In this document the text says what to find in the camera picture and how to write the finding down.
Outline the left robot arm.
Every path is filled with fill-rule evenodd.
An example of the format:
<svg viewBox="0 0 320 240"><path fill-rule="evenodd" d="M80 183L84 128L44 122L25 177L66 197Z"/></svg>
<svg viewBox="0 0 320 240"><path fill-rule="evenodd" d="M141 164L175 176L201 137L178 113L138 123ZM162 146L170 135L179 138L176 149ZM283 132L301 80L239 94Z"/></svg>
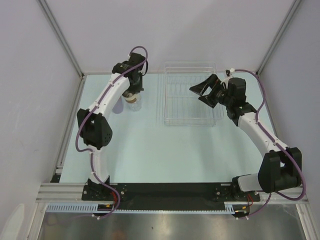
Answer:
<svg viewBox="0 0 320 240"><path fill-rule="evenodd" d="M91 174L87 186L100 200L107 199L112 191L110 175L102 161L102 150L113 136L108 118L124 93L128 93L127 98L131 100L144 90L144 66L148 66L148 57L130 52L128 60L113 67L98 98L87 109L79 109L76 115L75 149L79 153L89 152Z"/></svg>

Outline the purple cup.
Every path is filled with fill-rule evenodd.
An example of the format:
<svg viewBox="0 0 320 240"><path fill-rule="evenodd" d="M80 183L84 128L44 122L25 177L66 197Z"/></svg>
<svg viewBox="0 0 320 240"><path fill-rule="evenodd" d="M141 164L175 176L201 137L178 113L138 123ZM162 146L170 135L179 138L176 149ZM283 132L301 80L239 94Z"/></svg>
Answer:
<svg viewBox="0 0 320 240"><path fill-rule="evenodd" d="M124 110L123 99L122 99L122 97L120 97L120 98L117 100L117 102L115 103L115 105L114 105L114 107L113 107L113 109L112 109L112 112L113 112L114 114L119 115L119 114L121 114L121 113L123 112L123 110Z"/></svg>

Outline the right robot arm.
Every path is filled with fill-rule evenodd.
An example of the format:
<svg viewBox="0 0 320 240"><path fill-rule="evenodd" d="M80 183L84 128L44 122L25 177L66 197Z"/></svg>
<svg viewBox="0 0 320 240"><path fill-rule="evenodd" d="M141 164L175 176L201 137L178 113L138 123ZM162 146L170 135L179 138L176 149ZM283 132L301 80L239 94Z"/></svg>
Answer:
<svg viewBox="0 0 320 240"><path fill-rule="evenodd" d="M220 80L216 74L189 88L207 106L224 106L228 118L246 133L263 158L258 173L236 177L237 184L230 188L230 194L237 201L252 191L301 200L306 194L302 152L283 143L265 127L259 118L261 109L247 101L246 89L245 79L229 75Z"/></svg>

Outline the beige cup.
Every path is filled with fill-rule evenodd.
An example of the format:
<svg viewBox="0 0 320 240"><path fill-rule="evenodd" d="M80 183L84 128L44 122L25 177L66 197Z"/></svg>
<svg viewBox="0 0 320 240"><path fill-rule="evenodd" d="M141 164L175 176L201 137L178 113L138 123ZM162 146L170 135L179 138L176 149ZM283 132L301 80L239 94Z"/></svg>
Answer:
<svg viewBox="0 0 320 240"><path fill-rule="evenodd" d="M137 93L132 93L129 91L125 91L122 96L124 97L124 100L129 103L129 104L133 104L137 101L138 99L138 94Z"/></svg>

